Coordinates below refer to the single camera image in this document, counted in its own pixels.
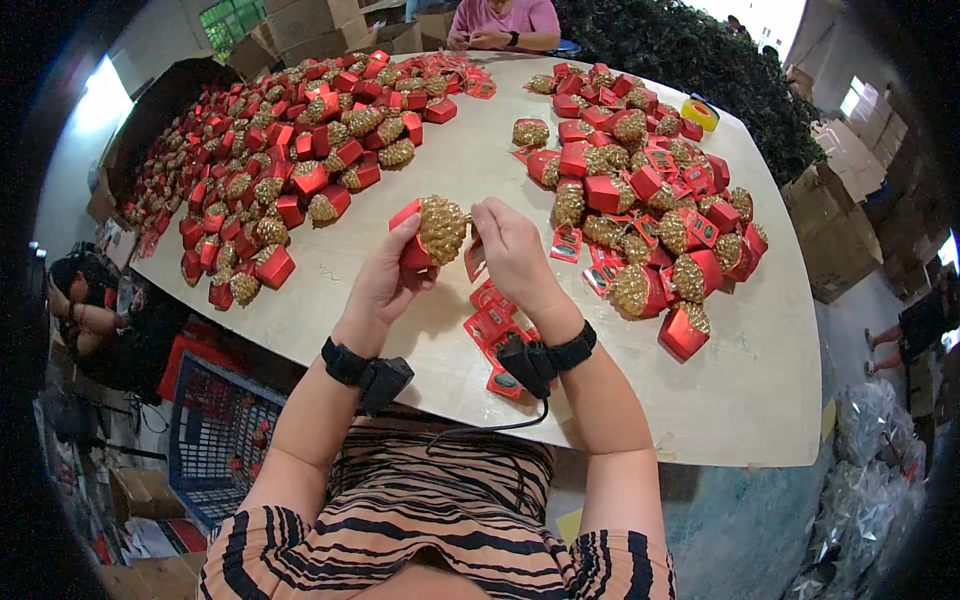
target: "pink shirt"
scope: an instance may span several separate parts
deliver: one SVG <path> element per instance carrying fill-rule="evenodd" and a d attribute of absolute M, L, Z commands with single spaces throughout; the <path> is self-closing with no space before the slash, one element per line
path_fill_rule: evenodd
<path fill-rule="evenodd" d="M 513 0 L 510 8 L 503 14 L 494 12 L 487 0 L 463 0 L 457 7 L 450 29 L 468 34 L 485 31 L 520 34 L 559 32 L 560 21 L 550 0 Z M 529 52 L 509 46 L 502 46 L 498 50 Z"/>

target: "white table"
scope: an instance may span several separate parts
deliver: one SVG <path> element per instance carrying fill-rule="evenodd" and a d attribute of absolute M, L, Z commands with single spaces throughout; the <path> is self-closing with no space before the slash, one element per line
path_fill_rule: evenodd
<path fill-rule="evenodd" d="M 557 144 L 560 119 L 551 99 L 522 86 L 533 75 L 552 73 L 552 65 L 561 61 L 471 54 L 491 73 L 497 85 L 493 98 L 452 96 L 458 115 L 445 125 L 424 124 L 424 143 L 410 164 L 384 171 L 381 182 L 355 194 L 333 226 L 312 229 L 308 221 L 291 231 L 289 252 L 297 268 L 280 290 L 264 288 L 249 307 L 234 304 L 218 312 L 207 302 L 207 278 L 196 288 L 188 287 L 180 277 L 183 249 L 176 228 L 185 203 L 154 255 L 133 267 L 197 312 L 309 365 L 339 318 L 365 255 L 386 233 L 387 220 L 417 197 L 439 194 L 466 211 L 496 196 L 530 217 L 548 247 L 554 194 L 530 180 L 524 165 L 511 156 L 516 148 L 511 131 L 517 118 L 541 118 L 551 125 L 550 145 Z M 677 90 L 647 84 L 676 107 L 685 98 Z M 819 447 L 820 360 L 813 300 L 797 238 L 778 188 L 739 120 L 724 113 L 700 146 L 727 160 L 731 187 L 751 191 L 770 250 L 750 280 L 736 285 L 735 294 L 718 291 L 707 300 L 712 337 L 690 360 L 679 364 L 658 344 L 662 316 L 627 322 L 608 301 L 597 298 L 581 278 L 590 263 L 586 247 L 578 265 L 550 259 L 550 266 L 634 385 L 660 460 L 737 467 L 810 465 Z M 403 356 L 417 373 L 400 402 L 472 425 L 519 422 L 539 413 L 540 405 L 531 397 L 515 403 L 486 390 L 491 366 L 462 327 L 473 313 L 468 296 L 485 278 L 470 284 L 458 260 L 441 271 L 437 289 L 420 295 L 396 322 L 383 355 Z M 576 446 L 575 432 L 564 393 L 558 390 L 544 422 L 511 433 Z"/>

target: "pile of ornaments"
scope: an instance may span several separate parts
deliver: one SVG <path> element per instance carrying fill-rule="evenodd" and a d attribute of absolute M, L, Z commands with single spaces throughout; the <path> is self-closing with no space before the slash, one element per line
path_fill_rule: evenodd
<path fill-rule="evenodd" d="M 704 301 L 724 277 L 746 281 L 767 251 L 750 193 L 728 189 L 727 162 L 684 139 L 700 141 L 703 128 L 640 79 L 562 63 L 526 87 L 553 95 L 554 111 L 570 119 L 559 126 L 559 152 L 519 155 L 557 191 L 551 256 L 576 263 L 586 238 L 593 290 L 633 317 L 667 310 L 660 341 L 688 359 L 709 338 Z M 514 125 L 514 142 L 528 148 L 549 134 L 539 119 Z"/>
<path fill-rule="evenodd" d="M 261 284 L 277 289 L 293 272 L 290 229 L 307 217 L 315 228 L 336 221 L 381 166 L 413 158 L 423 121 L 457 114 L 447 94 L 460 78 L 423 74 L 415 60 L 376 51 L 208 85 L 150 148 L 122 212 L 155 243 L 186 200 L 183 279 L 210 275 L 211 304 L 246 306 Z"/>

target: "woman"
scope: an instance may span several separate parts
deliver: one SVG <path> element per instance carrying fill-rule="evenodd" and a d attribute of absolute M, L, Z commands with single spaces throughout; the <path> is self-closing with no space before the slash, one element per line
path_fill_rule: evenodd
<path fill-rule="evenodd" d="M 544 52 L 560 45 L 550 0 L 464 0 L 446 39 L 451 50 Z"/>
<path fill-rule="evenodd" d="M 939 342 L 944 334 L 960 327 L 960 302 L 957 298 L 957 274 L 953 266 L 946 271 L 937 285 L 926 296 L 914 302 L 900 313 L 899 323 L 875 336 L 870 329 L 864 329 L 870 352 L 880 344 L 900 342 L 896 352 L 876 362 L 863 363 L 863 372 L 872 377 L 877 371 L 895 369 L 903 364 L 912 363 L 915 358 L 926 352 L 930 346 Z"/>
<path fill-rule="evenodd" d="M 140 290 L 118 314 L 119 281 L 89 252 L 54 262 L 50 280 L 50 309 L 77 368 L 103 386 L 159 403 L 156 386 L 189 310 L 155 289 L 149 304 Z"/>
<path fill-rule="evenodd" d="M 554 278 L 534 224 L 493 198 L 472 216 L 494 284 L 543 342 L 577 337 L 584 317 Z M 414 214 L 367 259 L 333 344 L 378 356 L 391 323 L 435 286 L 435 270 L 417 276 L 397 266 L 419 226 Z M 428 449 L 444 429 L 435 420 L 393 408 L 355 420 L 356 390 L 318 357 L 287 399 L 253 487 L 213 534 L 198 596 L 676 597 L 657 455 L 634 391 L 600 341 L 560 378 L 590 454 L 572 551 L 543 525 L 548 446 L 487 434 Z"/>

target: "striped shirt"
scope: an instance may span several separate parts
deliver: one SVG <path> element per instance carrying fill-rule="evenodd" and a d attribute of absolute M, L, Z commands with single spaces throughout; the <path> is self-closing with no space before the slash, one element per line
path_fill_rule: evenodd
<path fill-rule="evenodd" d="M 427 556 L 494 598 L 676 597 L 669 552 L 642 533 L 588 533 L 568 550 L 544 526 L 549 446 L 477 434 L 428 455 L 449 426 L 405 410 L 355 420 L 317 521 L 276 506 L 227 519 L 198 597 L 350 598 Z"/>

